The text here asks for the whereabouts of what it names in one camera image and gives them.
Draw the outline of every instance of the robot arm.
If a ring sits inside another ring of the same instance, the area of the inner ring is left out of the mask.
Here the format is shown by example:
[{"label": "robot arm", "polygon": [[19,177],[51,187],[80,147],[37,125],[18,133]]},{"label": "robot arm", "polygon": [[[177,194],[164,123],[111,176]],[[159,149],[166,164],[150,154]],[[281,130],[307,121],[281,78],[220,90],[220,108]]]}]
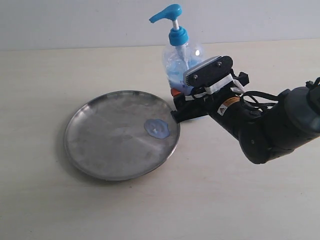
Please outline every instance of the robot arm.
[{"label": "robot arm", "polygon": [[[186,71],[184,81],[194,88],[191,96],[174,97],[175,121],[209,115],[239,141],[254,164],[290,154],[320,136],[320,77],[275,96],[245,91],[248,75],[236,76],[232,66],[231,57],[217,56]],[[255,97],[274,102],[260,103]]]}]

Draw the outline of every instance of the plate rim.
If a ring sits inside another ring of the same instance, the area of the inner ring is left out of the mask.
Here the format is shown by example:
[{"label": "plate rim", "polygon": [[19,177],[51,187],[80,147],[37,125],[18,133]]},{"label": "plate rim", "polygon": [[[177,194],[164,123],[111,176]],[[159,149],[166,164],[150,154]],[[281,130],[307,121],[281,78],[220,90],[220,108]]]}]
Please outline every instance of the plate rim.
[{"label": "plate rim", "polygon": [[145,171],[145,172],[142,172],[140,174],[137,174],[137,175],[134,175],[134,176],[131,176],[131,177],[127,177],[127,178],[114,178],[114,177],[102,177],[102,176],[97,176],[97,175],[93,175],[91,174],[90,172],[86,171],[85,169],[83,169],[82,167],[80,167],[77,162],[74,160],[73,157],[71,157],[70,155],[70,152],[69,152],[69,148],[68,148],[68,141],[67,141],[67,135],[68,135],[68,131],[70,129],[70,126],[72,125],[72,122],[74,121],[76,115],[84,108],[86,107],[87,105],[89,105],[90,103],[96,101],[97,99],[99,98],[102,98],[106,95],[112,95],[112,94],[117,94],[117,93],[134,93],[134,92],[137,92],[139,94],[146,94],[146,95],[151,95],[153,97],[155,97],[156,99],[162,101],[163,103],[165,103],[165,105],[172,111],[172,107],[169,105],[169,103],[167,103],[167,101],[165,101],[164,99],[162,99],[161,97],[153,94],[153,93],[150,93],[150,92],[146,92],[146,91],[141,91],[141,90],[116,90],[116,91],[111,91],[111,92],[107,92],[107,93],[103,93],[89,101],[87,101],[85,104],[83,104],[77,111],[74,112],[74,114],[72,115],[72,117],[69,119],[66,127],[65,127],[65,130],[64,130],[64,134],[63,134],[63,148],[64,148],[64,152],[66,153],[66,157],[67,157],[67,160],[69,161],[69,163],[72,164],[72,166],[76,167],[78,170],[80,170],[82,173],[92,177],[92,178],[95,178],[95,179],[99,179],[99,180],[103,180],[103,181],[107,181],[107,182],[119,182],[119,181],[127,181],[127,180],[131,180],[131,179],[136,179],[136,178],[139,178],[139,177],[142,177],[144,175],[147,175],[151,172],[153,172],[154,170],[156,170],[157,168],[159,168],[161,165],[163,165],[172,155],[173,153],[175,152],[177,146],[178,146],[178,141],[180,139],[180,131],[181,131],[181,125],[180,123],[177,123],[177,138],[176,138],[176,141],[174,143],[174,146],[170,152],[170,154],[165,157],[159,164],[157,164],[155,167],[149,169],[148,171]]}]

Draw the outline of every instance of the plastic bottle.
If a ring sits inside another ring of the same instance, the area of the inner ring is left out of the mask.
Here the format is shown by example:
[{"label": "plastic bottle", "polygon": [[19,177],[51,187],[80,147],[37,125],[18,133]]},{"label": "plastic bottle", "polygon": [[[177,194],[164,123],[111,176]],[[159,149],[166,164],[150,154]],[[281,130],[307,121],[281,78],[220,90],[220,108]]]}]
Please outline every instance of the plastic bottle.
[{"label": "plastic bottle", "polygon": [[200,43],[189,40],[187,30],[178,24],[178,16],[182,14],[179,4],[172,4],[149,19],[155,23],[161,19],[172,21],[173,28],[169,33],[169,44],[162,53],[162,64],[172,90],[177,90],[185,96],[191,94],[192,86],[187,86],[183,74],[188,69],[204,61],[204,51]]}]

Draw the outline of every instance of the metal plate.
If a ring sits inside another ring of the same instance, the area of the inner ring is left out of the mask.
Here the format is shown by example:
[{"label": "metal plate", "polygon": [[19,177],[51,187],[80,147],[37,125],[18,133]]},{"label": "metal plate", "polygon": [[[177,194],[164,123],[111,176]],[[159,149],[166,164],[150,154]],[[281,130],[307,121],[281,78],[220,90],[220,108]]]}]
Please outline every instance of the metal plate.
[{"label": "metal plate", "polygon": [[180,125],[171,110],[161,98],[141,91],[99,96],[71,118],[64,135],[66,153],[74,166],[98,179],[145,175],[177,146]]}]

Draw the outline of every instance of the yellow warning sticker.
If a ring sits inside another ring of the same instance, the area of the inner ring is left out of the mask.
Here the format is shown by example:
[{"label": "yellow warning sticker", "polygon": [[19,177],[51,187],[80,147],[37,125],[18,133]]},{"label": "yellow warning sticker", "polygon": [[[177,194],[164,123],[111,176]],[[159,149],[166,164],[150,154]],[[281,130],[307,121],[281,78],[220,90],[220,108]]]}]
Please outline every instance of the yellow warning sticker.
[{"label": "yellow warning sticker", "polygon": [[228,107],[230,107],[232,104],[234,104],[236,102],[239,102],[239,101],[240,101],[240,97],[238,97],[238,96],[234,96],[234,97],[228,98],[218,108],[218,114],[223,116],[225,114],[226,110],[228,109]]}]

